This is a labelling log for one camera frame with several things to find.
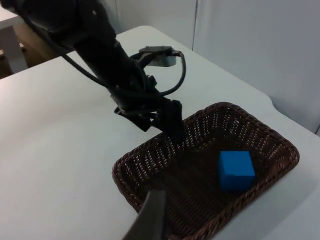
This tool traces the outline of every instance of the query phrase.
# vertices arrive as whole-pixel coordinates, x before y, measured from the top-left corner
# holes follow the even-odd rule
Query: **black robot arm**
[[[176,91],[186,75],[183,54],[172,47],[146,47],[129,57],[116,40],[104,0],[0,0],[1,5],[21,16],[54,50],[96,83],[106,87],[118,105],[115,113],[136,124],[143,131],[151,126],[173,142],[184,139],[182,105],[165,98]],[[44,29],[49,37],[43,35]],[[75,50],[95,76],[58,51],[59,45]],[[156,80],[146,75],[144,67],[161,62],[175,63],[181,57],[183,72],[178,84],[166,91],[156,89]]]

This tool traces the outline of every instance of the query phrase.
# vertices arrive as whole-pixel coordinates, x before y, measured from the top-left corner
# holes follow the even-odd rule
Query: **blue block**
[[[222,151],[218,160],[218,177],[222,191],[245,192],[256,178],[248,151]]]

